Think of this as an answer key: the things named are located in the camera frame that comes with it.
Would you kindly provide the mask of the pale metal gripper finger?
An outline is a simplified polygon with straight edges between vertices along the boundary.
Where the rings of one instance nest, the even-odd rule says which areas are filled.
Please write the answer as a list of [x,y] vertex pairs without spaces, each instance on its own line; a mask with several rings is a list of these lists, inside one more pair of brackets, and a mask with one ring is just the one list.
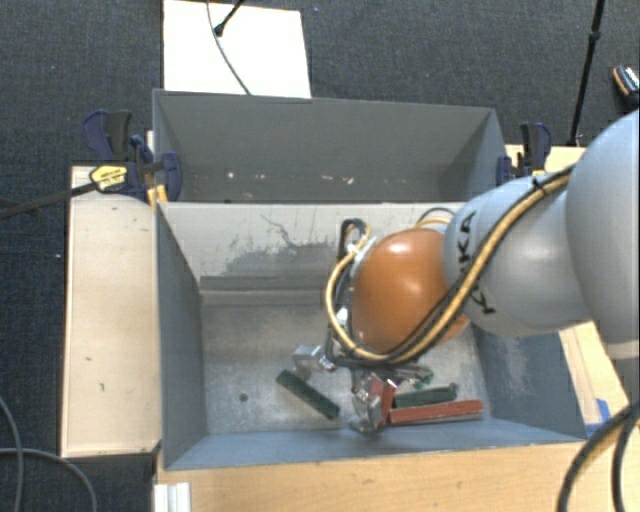
[[314,372],[333,373],[337,370],[320,345],[299,345],[292,354],[292,360],[294,373],[303,381],[308,381]]
[[360,433],[377,432],[384,425],[382,408],[383,382],[378,377],[369,377],[364,387],[352,390],[354,416],[349,426]]

